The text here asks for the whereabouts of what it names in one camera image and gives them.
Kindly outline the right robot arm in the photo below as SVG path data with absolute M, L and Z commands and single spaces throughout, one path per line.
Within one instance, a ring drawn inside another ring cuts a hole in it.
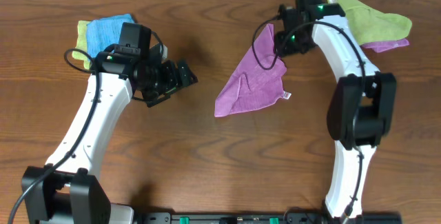
M 336 78 L 327 129 L 335 144 L 329 191 L 319 212 L 299 210 L 288 223 L 401 223 L 399 214 L 362 210 L 362 191 L 370 160 L 391 128 L 396 78 L 381 73 L 365 56 L 338 3 L 295 0 L 281 5 L 284 29 L 275 35 L 278 57 L 319 47 Z

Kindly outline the purple microfiber cloth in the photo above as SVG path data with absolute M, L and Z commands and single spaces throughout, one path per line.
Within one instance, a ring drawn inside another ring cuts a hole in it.
M 248 49 L 227 84 L 215 100 L 214 116 L 224 117 L 261 110 L 291 94 L 283 88 L 285 64 L 278 59 L 270 70 L 274 58 L 274 26 L 267 24 Z

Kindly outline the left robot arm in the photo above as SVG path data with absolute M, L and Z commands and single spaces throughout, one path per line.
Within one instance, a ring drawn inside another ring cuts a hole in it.
M 111 203 L 99 183 L 116 123 L 135 92 L 150 108 L 198 81 L 184 60 L 167 59 L 162 42 L 150 45 L 155 36 L 145 26 L 123 23 L 119 42 L 91 59 L 81 106 L 45 165 L 26 169 L 10 223 L 21 203 L 30 223 L 135 223 L 134 209 Z

